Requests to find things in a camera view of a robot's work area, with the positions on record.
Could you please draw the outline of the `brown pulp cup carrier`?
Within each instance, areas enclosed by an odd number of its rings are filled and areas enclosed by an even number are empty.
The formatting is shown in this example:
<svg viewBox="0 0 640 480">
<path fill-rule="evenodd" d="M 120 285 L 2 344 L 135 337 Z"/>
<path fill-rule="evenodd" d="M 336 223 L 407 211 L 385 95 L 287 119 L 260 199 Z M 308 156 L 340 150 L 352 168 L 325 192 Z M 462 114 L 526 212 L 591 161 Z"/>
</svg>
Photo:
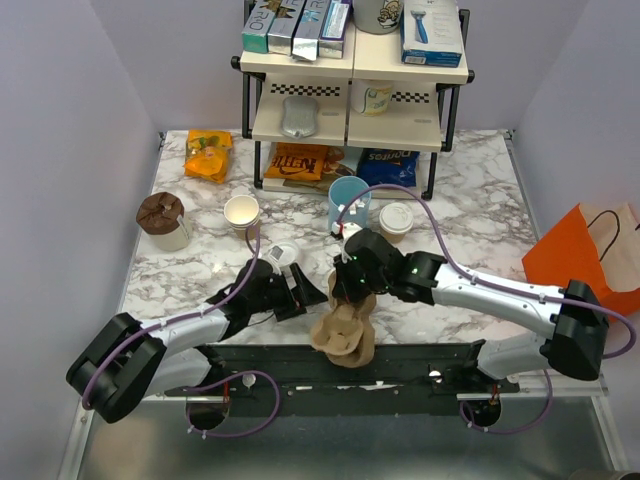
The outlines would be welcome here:
<svg viewBox="0 0 640 480">
<path fill-rule="evenodd" d="M 327 353 L 326 357 L 334 365 L 356 369 L 368 365 L 374 358 L 375 353 L 375 330 L 371 324 L 366 323 L 363 327 L 363 334 L 357 347 L 351 353 L 345 355 L 332 355 Z"/>
</svg>

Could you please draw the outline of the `separated brown pulp carrier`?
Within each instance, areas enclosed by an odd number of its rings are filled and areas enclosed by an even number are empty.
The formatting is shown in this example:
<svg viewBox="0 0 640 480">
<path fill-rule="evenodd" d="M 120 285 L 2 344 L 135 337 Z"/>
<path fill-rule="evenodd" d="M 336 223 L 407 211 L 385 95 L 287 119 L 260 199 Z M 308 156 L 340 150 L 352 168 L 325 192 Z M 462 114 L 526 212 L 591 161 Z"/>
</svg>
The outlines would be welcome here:
<svg viewBox="0 0 640 480">
<path fill-rule="evenodd" d="M 334 298 L 332 290 L 335 281 L 336 273 L 333 272 L 328 280 L 331 310 L 310 330 L 311 346 L 325 355 L 345 355 L 354 351 L 362 337 L 364 325 L 371 324 L 370 315 L 376 307 L 376 296 L 373 294 L 356 304 Z"/>
</svg>

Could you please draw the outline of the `single white cup lid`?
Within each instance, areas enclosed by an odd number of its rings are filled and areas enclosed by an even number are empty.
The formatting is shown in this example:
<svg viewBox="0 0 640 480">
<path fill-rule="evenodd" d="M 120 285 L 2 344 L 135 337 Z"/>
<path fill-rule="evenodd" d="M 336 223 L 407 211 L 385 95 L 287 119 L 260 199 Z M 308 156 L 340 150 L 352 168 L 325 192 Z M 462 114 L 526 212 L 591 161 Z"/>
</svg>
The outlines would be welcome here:
<svg viewBox="0 0 640 480">
<path fill-rule="evenodd" d="M 379 213 L 379 223 L 384 232 L 392 235 L 405 235 L 414 224 L 411 209 L 399 202 L 386 205 Z"/>
</svg>

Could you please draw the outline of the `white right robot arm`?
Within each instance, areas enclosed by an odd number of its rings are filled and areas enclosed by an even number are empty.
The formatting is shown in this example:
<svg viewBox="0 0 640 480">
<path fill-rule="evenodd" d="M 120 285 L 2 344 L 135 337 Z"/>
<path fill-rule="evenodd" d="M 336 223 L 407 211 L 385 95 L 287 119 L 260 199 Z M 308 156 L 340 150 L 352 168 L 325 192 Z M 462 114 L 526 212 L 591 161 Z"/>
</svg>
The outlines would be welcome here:
<svg viewBox="0 0 640 480">
<path fill-rule="evenodd" d="M 581 281 L 554 287 L 482 278 L 441 255 L 403 254 L 368 228 L 344 240 L 333 265 L 332 295 L 351 304 L 388 294 L 406 303 L 464 308 L 524 328 L 512 338 L 480 342 L 459 370 L 471 391 L 548 368 L 576 380 L 599 377 L 609 322 L 592 289 Z"/>
</svg>

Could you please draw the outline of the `orange paper bag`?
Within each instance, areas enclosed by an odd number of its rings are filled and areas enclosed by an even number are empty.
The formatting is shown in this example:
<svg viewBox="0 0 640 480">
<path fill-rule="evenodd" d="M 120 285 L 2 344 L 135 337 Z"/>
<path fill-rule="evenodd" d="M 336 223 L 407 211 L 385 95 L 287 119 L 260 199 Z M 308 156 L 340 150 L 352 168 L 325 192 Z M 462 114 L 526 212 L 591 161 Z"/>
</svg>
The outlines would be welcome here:
<svg viewBox="0 0 640 480">
<path fill-rule="evenodd" d="M 523 257 L 531 283 L 588 284 L 601 305 L 624 316 L 639 311 L 639 216 L 628 203 L 571 209 Z"/>
</svg>

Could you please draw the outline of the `single kraft paper cup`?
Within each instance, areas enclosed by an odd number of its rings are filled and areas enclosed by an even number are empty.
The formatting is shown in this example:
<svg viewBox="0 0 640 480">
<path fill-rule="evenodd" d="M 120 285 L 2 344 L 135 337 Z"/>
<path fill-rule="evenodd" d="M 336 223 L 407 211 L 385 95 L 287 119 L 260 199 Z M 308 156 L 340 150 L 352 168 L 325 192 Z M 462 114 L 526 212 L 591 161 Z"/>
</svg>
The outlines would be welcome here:
<svg viewBox="0 0 640 480">
<path fill-rule="evenodd" d="M 403 231 L 403 232 L 398 233 L 398 232 L 395 232 L 395 231 L 389 231 L 389 230 L 386 230 L 386 229 L 382 228 L 381 229 L 381 234 L 391 244 L 398 244 L 399 242 L 401 242 L 405 238 L 407 232 Z"/>
</svg>

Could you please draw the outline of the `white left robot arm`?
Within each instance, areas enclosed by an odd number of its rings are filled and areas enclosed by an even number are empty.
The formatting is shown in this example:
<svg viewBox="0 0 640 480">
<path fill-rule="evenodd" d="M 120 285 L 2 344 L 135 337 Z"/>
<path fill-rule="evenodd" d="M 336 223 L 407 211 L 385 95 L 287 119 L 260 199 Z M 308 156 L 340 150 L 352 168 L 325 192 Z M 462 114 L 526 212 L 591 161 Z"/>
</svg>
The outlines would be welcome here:
<svg viewBox="0 0 640 480">
<path fill-rule="evenodd" d="M 327 302 L 297 264 L 288 269 L 284 275 L 265 260 L 249 260 L 233 283 L 191 311 L 145 321 L 115 315 L 69 367 L 67 383 L 108 423 L 142 399 L 179 387 L 214 393 L 222 372 L 212 364 L 210 344 L 237 335 L 255 314 L 283 321 Z"/>
</svg>

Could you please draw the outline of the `kraft paper cup stack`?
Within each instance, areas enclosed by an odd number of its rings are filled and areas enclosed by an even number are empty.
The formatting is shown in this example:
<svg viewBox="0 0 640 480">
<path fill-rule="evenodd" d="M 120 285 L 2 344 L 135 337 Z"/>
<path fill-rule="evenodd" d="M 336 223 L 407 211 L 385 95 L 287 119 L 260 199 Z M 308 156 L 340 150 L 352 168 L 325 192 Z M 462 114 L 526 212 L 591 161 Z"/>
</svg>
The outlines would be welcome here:
<svg viewBox="0 0 640 480">
<path fill-rule="evenodd" d="M 260 206 L 251 195 L 236 195 L 224 206 L 224 217 L 236 236 L 242 240 L 253 240 L 260 225 Z"/>
</svg>

